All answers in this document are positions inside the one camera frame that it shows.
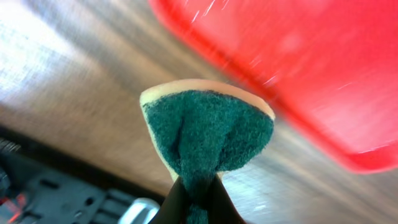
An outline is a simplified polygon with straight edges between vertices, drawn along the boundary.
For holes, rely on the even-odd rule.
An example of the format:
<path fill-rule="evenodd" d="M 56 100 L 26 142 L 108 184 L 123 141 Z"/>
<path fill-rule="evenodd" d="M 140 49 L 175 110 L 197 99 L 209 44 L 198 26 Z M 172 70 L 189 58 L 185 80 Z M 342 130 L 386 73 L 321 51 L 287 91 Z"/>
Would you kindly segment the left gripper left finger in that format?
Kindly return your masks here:
<path fill-rule="evenodd" d="M 159 211 L 149 224 L 183 224 L 186 222 L 187 207 L 187 191 L 182 184 L 182 178 L 178 177 Z"/>

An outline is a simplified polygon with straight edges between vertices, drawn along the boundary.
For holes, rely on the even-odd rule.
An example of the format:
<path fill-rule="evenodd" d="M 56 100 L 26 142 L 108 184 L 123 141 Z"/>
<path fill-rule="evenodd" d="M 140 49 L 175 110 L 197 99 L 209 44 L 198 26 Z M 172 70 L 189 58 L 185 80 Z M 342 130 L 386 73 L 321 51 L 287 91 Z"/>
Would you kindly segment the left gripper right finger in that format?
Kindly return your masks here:
<path fill-rule="evenodd" d="M 208 189 L 207 211 L 209 224 L 246 224 L 218 176 L 214 178 Z"/>

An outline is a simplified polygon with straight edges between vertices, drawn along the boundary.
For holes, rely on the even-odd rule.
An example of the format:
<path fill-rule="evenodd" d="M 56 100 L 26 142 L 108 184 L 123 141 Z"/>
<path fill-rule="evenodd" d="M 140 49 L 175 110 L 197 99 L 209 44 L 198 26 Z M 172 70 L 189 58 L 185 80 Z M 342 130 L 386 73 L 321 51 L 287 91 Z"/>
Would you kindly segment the green yellow sponge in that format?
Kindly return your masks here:
<path fill-rule="evenodd" d="M 153 86 L 139 103 L 156 152 L 187 191 L 185 223 L 208 223 L 211 183 L 261 153 L 274 130 L 273 110 L 250 92 L 199 79 Z"/>

